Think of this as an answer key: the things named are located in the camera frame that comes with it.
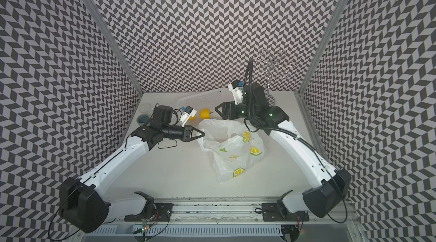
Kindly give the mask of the lemon print plastic bag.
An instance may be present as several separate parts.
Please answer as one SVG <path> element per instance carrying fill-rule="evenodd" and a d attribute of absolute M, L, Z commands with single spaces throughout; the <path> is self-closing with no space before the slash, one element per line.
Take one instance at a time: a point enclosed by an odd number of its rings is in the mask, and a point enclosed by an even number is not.
<path fill-rule="evenodd" d="M 266 155 L 259 134 L 241 122 L 204 119 L 198 127 L 205 133 L 198 139 L 200 149 L 213 156 L 213 168 L 221 184 L 242 175 Z"/>

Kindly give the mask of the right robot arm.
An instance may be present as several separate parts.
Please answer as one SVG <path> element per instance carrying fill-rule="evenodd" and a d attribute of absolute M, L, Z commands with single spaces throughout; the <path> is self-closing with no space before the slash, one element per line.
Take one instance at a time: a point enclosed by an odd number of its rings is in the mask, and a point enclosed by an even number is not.
<path fill-rule="evenodd" d="M 327 162 L 301 136 L 282 108 L 270 106 L 262 86 L 235 80 L 228 84 L 228 89 L 233 101 L 215 108 L 220 117 L 224 120 L 242 118 L 271 136 L 298 164 L 309 182 L 305 191 L 282 195 L 278 202 L 283 208 L 290 213 L 310 211 L 323 218 L 345 201 L 352 175 Z"/>

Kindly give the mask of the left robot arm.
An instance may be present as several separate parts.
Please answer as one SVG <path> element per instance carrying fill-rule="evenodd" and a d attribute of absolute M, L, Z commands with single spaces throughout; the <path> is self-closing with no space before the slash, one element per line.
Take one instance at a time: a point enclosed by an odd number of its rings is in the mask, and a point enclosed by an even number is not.
<path fill-rule="evenodd" d="M 58 215 L 87 234 L 108 219 L 125 216 L 152 219 L 156 207 L 150 195 L 136 191 L 132 198 L 109 200 L 105 194 L 122 173 L 163 139 L 191 142 L 205 136 L 202 131 L 194 136 L 195 127 L 187 125 L 189 118 L 196 115 L 192 107 L 183 108 L 178 122 L 171 124 L 174 113 L 170 106 L 156 106 L 150 119 L 134 130 L 112 155 L 80 178 L 67 178 L 60 186 Z"/>

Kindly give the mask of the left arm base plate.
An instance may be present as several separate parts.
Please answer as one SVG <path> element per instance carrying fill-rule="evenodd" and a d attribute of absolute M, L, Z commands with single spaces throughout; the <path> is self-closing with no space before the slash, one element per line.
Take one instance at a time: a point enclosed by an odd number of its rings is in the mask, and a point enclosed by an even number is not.
<path fill-rule="evenodd" d="M 140 212 L 126 215 L 124 217 L 126 222 L 139 222 L 145 220 L 164 222 L 170 220 L 173 212 L 173 203 L 155 203 L 154 198 L 144 192 L 137 191 L 135 194 L 139 195 L 141 200 L 145 201 L 145 205 Z"/>

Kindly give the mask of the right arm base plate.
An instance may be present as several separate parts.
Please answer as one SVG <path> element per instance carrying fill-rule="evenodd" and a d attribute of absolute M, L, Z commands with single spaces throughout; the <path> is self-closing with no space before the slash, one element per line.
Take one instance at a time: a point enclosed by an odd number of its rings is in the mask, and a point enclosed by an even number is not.
<path fill-rule="evenodd" d="M 290 212 L 285 207 L 283 198 L 291 193 L 286 192 L 276 202 L 262 203 L 260 208 L 255 208 L 255 213 L 261 214 L 264 222 L 307 222 L 310 217 L 307 211 Z"/>

